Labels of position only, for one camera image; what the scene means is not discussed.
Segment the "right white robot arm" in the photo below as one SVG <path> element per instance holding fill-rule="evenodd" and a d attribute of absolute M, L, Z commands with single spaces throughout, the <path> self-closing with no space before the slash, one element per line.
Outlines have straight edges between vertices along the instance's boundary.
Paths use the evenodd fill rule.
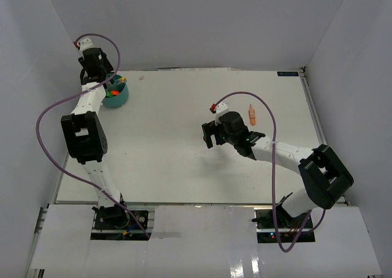
<path fill-rule="evenodd" d="M 354 183 L 330 146 L 311 149 L 274 143 L 264 133 L 250 131 L 235 111 L 204 123 L 202 131 L 208 148 L 228 143 L 243 157 L 274 163 L 301 176 L 304 187 L 288 194 L 276 205 L 277 222 L 284 228 L 293 227 L 299 216 L 310 210 L 331 209 Z"/>

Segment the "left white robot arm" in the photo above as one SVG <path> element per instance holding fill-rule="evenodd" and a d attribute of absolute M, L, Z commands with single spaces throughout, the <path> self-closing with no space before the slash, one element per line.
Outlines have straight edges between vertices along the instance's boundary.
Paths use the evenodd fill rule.
<path fill-rule="evenodd" d="M 106 209 L 122 200 L 104 162 L 108 142 L 98 117 L 106 97 L 102 82 L 112 73 L 113 67 L 102 49 L 89 42 L 89 39 L 85 39 L 78 44 L 83 94 L 71 114 L 61 118 L 61 127 L 69 155 L 81 165 L 88 175 L 88 181 L 93 183 L 98 208 Z"/>

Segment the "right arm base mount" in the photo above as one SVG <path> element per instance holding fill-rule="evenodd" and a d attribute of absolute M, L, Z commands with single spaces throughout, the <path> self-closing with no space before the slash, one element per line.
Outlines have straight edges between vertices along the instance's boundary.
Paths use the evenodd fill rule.
<path fill-rule="evenodd" d="M 277 225 L 281 243 L 285 246 L 292 243 L 305 219 L 306 212 L 291 220 L 277 214 Z M 254 209 L 252 223 L 256 226 L 257 241 L 259 244 L 277 243 L 276 232 L 273 224 L 273 210 L 271 206 L 256 207 Z M 314 232 L 309 233 L 309 231 L 313 229 L 314 225 L 315 223 L 313 223 L 311 216 L 309 216 L 306 219 L 305 226 L 299 238 L 297 239 L 297 243 L 315 242 Z"/>

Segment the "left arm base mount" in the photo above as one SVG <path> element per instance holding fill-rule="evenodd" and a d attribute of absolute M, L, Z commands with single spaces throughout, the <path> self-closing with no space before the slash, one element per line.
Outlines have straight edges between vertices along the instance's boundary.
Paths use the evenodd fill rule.
<path fill-rule="evenodd" d="M 92 208 L 94 220 L 90 240 L 95 241 L 147 241 L 151 236 L 149 211 L 131 211 L 136 220 L 118 205 Z"/>

